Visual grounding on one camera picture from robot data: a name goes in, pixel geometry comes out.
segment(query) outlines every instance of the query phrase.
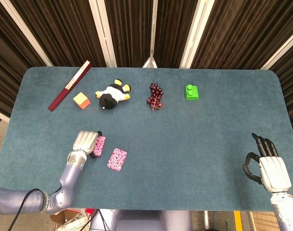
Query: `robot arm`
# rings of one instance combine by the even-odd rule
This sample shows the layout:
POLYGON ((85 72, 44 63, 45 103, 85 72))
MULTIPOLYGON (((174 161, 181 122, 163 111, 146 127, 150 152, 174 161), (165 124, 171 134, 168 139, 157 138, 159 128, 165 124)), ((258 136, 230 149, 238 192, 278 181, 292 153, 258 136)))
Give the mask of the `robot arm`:
POLYGON ((271 204, 281 231, 293 231, 293 197, 287 194, 291 188, 286 165, 279 157, 272 141, 252 133, 256 140, 260 156, 248 153, 243 169, 247 177, 272 193, 271 204), (248 169, 250 160, 259 163, 261 177, 253 175, 248 169))
MULTIPOLYGON (((83 166, 97 140, 98 133, 80 131, 73 144, 73 151, 67 157, 67 164, 60 179, 60 189, 48 195, 35 190, 26 199, 21 213, 54 214, 68 208, 73 201, 74 188, 83 166)), ((15 191, 0 188, 0 214, 16 214, 28 191, 15 191)))

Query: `plastic grapes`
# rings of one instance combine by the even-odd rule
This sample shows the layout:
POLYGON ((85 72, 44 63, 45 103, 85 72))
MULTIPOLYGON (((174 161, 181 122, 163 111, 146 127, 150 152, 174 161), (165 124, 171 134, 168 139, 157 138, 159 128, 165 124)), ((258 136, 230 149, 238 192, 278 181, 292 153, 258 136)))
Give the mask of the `plastic grapes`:
POLYGON ((160 103, 160 100, 164 94, 162 88, 160 88, 157 83, 151 83, 150 89, 152 96, 148 98, 147 103, 150 105, 150 108, 152 108, 152 110, 162 109, 164 107, 164 104, 160 103))

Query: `penguin's yellow feet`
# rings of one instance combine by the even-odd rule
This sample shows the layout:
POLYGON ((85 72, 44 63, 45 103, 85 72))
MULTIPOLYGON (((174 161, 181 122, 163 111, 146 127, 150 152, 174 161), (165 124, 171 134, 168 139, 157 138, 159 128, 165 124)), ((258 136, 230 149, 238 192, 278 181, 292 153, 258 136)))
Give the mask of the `penguin's yellow feet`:
POLYGON ((130 97, 131 97, 131 96, 130 96, 129 94, 126 94, 126 95, 125 95, 125 100, 129 100, 130 97))
POLYGON ((130 85, 125 84, 125 85, 122 87, 122 89, 123 89, 124 92, 130 92, 132 88, 131 88, 130 85))
POLYGON ((95 95, 99 99, 100 98, 100 91, 95 92, 95 95))
POLYGON ((122 80, 120 80, 119 78, 117 78, 115 81, 114 81, 115 84, 118 84, 120 86, 122 86, 122 80))

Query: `black cable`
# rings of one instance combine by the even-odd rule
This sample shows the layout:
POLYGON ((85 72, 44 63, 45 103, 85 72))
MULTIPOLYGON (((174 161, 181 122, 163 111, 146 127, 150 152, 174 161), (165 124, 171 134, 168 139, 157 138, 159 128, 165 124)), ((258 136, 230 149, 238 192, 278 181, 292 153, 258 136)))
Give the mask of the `black cable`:
POLYGON ((104 218, 104 223, 106 224, 107 229, 110 230, 110 229, 109 229, 109 226, 108 226, 108 224, 107 224, 107 222, 105 221, 105 218, 104 218))
POLYGON ((98 209, 96 210, 95 214, 91 217, 91 219, 87 223, 85 223, 85 225, 80 229, 80 231, 82 231, 91 222, 91 220, 93 220, 93 218, 96 216, 97 212, 98 212, 98 209))
POLYGON ((48 194, 48 195, 52 195, 52 194, 56 193, 56 192, 59 191, 61 188, 62 188, 62 187, 60 186, 60 188, 58 188, 56 191, 54 191, 53 193, 48 194))
POLYGON ((23 201, 22 201, 22 203, 21 203, 21 205, 20 205, 20 208, 18 209, 18 212, 17 212, 15 218, 13 219, 13 221, 12 221, 12 223, 11 223, 11 226, 9 227, 8 231, 11 231, 11 230, 12 230, 13 225, 15 224, 15 222, 16 222, 16 220, 17 220, 17 218, 18 218, 18 216, 19 216, 19 214, 20 214, 20 212, 21 212, 21 209, 22 209, 24 203, 25 203, 26 200, 27 200, 27 197, 28 197, 31 193, 33 193, 34 191, 40 191, 40 192, 41 192, 41 190, 39 190, 39 189, 32 189, 32 190, 30 190, 30 191, 27 192, 27 194, 26 194, 25 197, 23 198, 23 201))
POLYGON ((105 229, 105 231, 107 231, 106 230, 106 225, 105 225, 105 219, 104 219, 104 217, 103 217, 103 214, 102 214, 102 212, 100 211, 100 209, 98 210, 98 212, 99 212, 99 215, 102 217, 102 221, 103 221, 103 225, 104 225, 104 229, 105 229))

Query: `green block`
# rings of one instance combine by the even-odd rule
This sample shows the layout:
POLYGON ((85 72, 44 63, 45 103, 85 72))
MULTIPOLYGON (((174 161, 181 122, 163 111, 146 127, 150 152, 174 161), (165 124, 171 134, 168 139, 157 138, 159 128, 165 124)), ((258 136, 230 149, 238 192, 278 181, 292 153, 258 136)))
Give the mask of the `green block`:
POLYGON ((198 100, 198 88, 195 85, 188 84, 184 89, 185 100, 198 100))

